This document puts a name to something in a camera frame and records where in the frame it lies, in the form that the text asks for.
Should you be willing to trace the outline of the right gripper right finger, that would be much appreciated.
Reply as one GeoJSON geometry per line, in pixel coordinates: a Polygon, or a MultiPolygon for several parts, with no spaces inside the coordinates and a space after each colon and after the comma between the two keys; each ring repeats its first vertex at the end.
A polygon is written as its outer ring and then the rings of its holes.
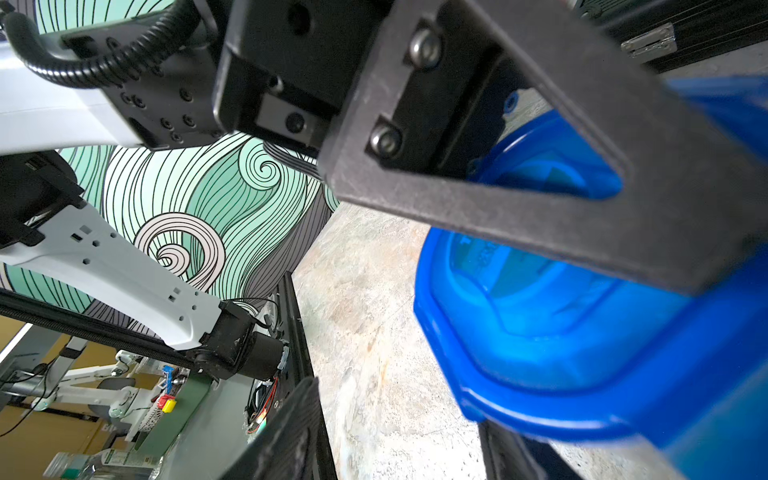
{"type": "Polygon", "coordinates": [[[582,479],[548,443],[521,436],[491,421],[479,423],[478,430],[490,480],[582,479]]]}

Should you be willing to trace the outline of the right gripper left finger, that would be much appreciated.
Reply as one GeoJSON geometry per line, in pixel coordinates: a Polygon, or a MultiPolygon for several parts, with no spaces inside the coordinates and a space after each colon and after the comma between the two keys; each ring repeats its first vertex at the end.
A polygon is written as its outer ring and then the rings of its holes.
{"type": "Polygon", "coordinates": [[[304,378],[220,479],[310,479],[320,420],[319,379],[304,378]]]}

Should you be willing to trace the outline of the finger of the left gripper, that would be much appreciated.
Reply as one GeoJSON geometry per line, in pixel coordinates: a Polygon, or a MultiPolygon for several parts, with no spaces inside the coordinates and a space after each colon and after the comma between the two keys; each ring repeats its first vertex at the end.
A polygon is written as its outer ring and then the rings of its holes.
{"type": "Polygon", "coordinates": [[[341,200],[683,294],[767,244],[767,164],[557,1],[398,1],[318,158],[341,200]]]}

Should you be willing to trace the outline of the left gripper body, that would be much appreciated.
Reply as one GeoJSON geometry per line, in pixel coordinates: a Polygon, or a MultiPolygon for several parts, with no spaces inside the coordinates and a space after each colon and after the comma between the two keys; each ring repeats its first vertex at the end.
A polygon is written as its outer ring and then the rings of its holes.
{"type": "Polygon", "coordinates": [[[213,114],[291,150],[318,150],[341,113],[389,1],[235,1],[213,114]]]}

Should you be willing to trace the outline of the blue-lid container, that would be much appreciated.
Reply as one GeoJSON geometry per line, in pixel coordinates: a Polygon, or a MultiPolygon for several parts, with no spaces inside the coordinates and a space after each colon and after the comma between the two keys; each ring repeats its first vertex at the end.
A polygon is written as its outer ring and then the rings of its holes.
{"type": "Polygon", "coordinates": [[[695,297],[434,228],[415,315],[463,414],[642,437],[691,479],[767,475],[767,250],[695,297]]]}

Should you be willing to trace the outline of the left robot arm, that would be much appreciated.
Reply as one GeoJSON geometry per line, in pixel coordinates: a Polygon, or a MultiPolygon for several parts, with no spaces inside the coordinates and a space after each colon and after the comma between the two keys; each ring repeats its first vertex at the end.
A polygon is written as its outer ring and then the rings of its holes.
{"type": "Polygon", "coordinates": [[[40,253],[54,300],[105,301],[184,365],[266,379],[283,355],[218,300],[220,264],[272,209],[312,194],[235,176],[191,292],[89,206],[113,192],[107,145],[314,156],[334,196],[679,293],[767,240],[767,169],[556,1],[176,1],[101,24],[98,2],[1,7],[1,256],[40,253]],[[464,179],[503,80],[537,89],[619,175],[606,200],[464,179]]]}

